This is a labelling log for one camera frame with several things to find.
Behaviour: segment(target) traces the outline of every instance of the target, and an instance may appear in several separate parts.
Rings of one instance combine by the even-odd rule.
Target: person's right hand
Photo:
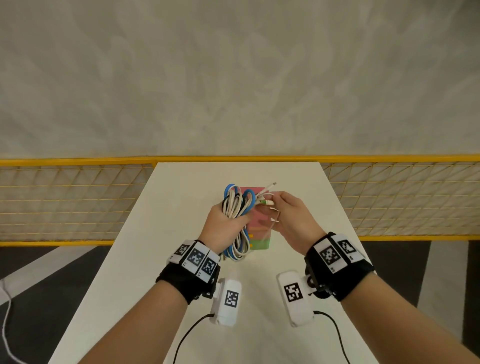
[[[317,224],[310,211],[299,198],[285,192],[272,192],[273,196],[266,195],[265,199],[273,200],[274,209],[266,205],[257,205],[255,208],[262,214],[275,219],[280,211],[277,222],[272,229],[278,231],[289,245],[302,255],[320,238],[326,235]],[[272,226],[272,221],[260,221],[264,226]]]

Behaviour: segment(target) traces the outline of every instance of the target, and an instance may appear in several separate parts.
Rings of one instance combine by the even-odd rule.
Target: qr code
[[[177,251],[174,253],[176,255],[183,255],[188,249],[189,245],[187,244],[182,244],[180,245],[180,248],[177,249]]]
[[[197,249],[193,249],[192,252],[190,253],[190,255],[188,256],[187,260],[189,262],[192,262],[193,264],[195,264],[197,267],[200,265],[200,263],[202,262],[203,258],[204,258],[205,254],[203,254],[202,252],[198,251]]]
[[[350,244],[348,240],[342,240],[338,242],[345,253],[353,253],[357,250]]]
[[[225,297],[226,306],[237,307],[238,300],[239,300],[238,292],[227,290],[227,295]]]
[[[335,251],[335,249],[332,246],[329,246],[329,247],[323,249],[320,252],[320,256],[325,261],[325,263],[327,263],[328,266],[332,265],[337,260],[340,260],[340,256],[338,255],[338,253]]]
[[[205,263],[202,266],[202,271],[211,276],[213,274],[213,271],[215,270],[215,267],[216,263],[212,259],[207,258],[205,259]]]
[[[301,291],[300,291],[300,286],[297,282],[289,284],[287,286],[283,286],[283,289],[285,290],[285,293],[287,294],[287,300],[288,302],[293,302],[293,301],[298,301],[303,298]]]

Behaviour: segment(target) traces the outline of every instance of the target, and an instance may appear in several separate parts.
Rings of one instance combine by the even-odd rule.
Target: white table
[[[159,163],[98,271],[50,364],[74,364],[148,291],[167,257],[185,239],[200,233],[210,207],[229,183],[266,186],[300,197],[326,231],[346,234],[365,253],[319,163]],[[239,263],[221,263],[220,277],[242,282],[234,327],[199,324],[182,344],[178,363],[345,363],[335,328],[324,316],[292,328],[276,274],[305,268],[303,257],[272,233],[270,249],[254,251]],[[377,363],[340,304],[311,298],[315,309],[338,323],[352,363]],[[165,363],[180,338],[212,301],[188,308]]]

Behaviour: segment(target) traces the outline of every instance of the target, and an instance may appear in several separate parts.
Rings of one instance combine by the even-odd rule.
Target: person's left arm
[[[219,254],[250,221],[251,214],[229,219],[221,204],[210,210],[198,240]],[[85,355],[79,364],[162,363],[188,304],[182,294],[160,280]]]

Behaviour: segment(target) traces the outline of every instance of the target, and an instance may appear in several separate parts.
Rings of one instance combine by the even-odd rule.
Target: gray wall
[[[480,2],[2,0],[0,158],[480,153]]]

